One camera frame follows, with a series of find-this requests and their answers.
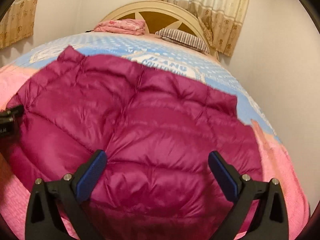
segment bed sheet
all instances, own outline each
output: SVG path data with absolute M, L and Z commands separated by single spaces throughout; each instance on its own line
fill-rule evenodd
M 144 36 L 113 33 L 81 33 L 68 36 L 41 45 L 0 69 L 0 109 L 5 107 L 6 102 L 33 73 L 55 60 L 68 45 L 85 55 L 113 54 L 149 67 L 193 78 L 236 95 L 238 118 L 244 124 L 252 126 L 257 138 L 264 181 L 273 177 L 280 180 L 287 204 L 290 239 L 296 238 L 308 221 L 309 209 L 289 155 L 258 105 L 239 82 L 213 58 Z M 4 160 L 0 161 L 0 164 L 0 186 L 4 188 L 0 212 L 19 239 L 23 239 L 28 191 L 25 192 L 26 189 L 23 189 L 19 180 L 10 173 L 10 168 Z M 24 191 L 25 198 L 13 198 L 12 195 L 17 194 L 14 188 Z

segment pillow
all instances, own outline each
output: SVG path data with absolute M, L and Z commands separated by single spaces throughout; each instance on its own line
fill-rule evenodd
M 156 35 L 161 36 L 166 41 L 172 41 L 179 45 L 185 45 L 191 49 L 210 54 L 204 41 L 190 33 L 173 29 L 161 29 L 156 32 Z

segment down jacket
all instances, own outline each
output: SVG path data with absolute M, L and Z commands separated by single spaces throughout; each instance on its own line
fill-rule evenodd
M 36 178 L 73 173 L 96 149 L 107 153 L 83 208 L 108 239 L 209 239 L 232 207 L 208 167 L 212 150 L 262 180 L 237 98 L 171 72 L 68 47 L 8 107 L 18 104 L 25 114 L 7 158 L 28 190 Z

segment floral curtain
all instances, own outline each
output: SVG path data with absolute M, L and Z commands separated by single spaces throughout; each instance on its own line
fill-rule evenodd
M 204 34 L 217 51 L 232 56 L 249 0 L 161 0 L 195 15 Z
M 0 49 L 33 35 L 38 0 L 15 0 L 0 22 Z

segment clamp jaw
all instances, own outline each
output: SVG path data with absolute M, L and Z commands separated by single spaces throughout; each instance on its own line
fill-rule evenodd
M 284 196 L 278 179 L 260 182 L 240 175 L 217 151 L 209 154 L 209 167 L 228 201 L 231 211 L 209 240 L 233 240 L 253 200 L 260 200 L 249 229 L 242 240 L 288 240 L 289 225 Z
M 75 240 L 62 222 L 55 203 L 58 199 L 81 240 L 104 240 L 79 203 L 90 197 L 106 165 L 106 153 L 97 150 L 73 175 L 68 173 L 61 180 L 51 182 L 36 179 L 28 204 L 25 239 Z
M 15 120 L 24 113 L 23 105 L 8 108 L 0 112 L 0 138 L 11 136 L 15 131 Z
M 216 151 L 209 154 L 208 163 L 227 200 L 234 203 L 209 240 L 234 240 L 253 200 L 260 202 L 246 235 L 241 239 L 289 239 L 287 211 L 278 179 L 259 182 L 248 174 L 241 176 Z M 36 179 L 27 210 L 25 239 L 74 240 L 67 233 L 55 204 L 55 200 L 59 199 L 81 240 L 103 240 L 79 203 L 90 197 L 106 164 L 105 152 L 97 150 L 73 175 L 66 174 L 61 180 L 51 182 Z

